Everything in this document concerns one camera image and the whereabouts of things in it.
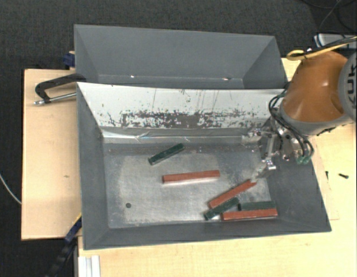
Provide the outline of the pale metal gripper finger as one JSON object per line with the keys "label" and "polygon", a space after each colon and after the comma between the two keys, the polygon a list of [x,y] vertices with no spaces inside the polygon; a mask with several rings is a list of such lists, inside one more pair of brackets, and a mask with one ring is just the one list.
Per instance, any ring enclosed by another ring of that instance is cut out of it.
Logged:
{"label": "pale metal gripper finger", "polygon": [[262,129],[254,128],[242,135],[241,144],[246,147],[257,147],[261,143],[261,139]]}
{"label": "pale metal gripper finger", "polygon": [[277,167],[271,158],[264,159],[256,164],[250,176],[251,182],[258,181],[259,179],[268,178]]}

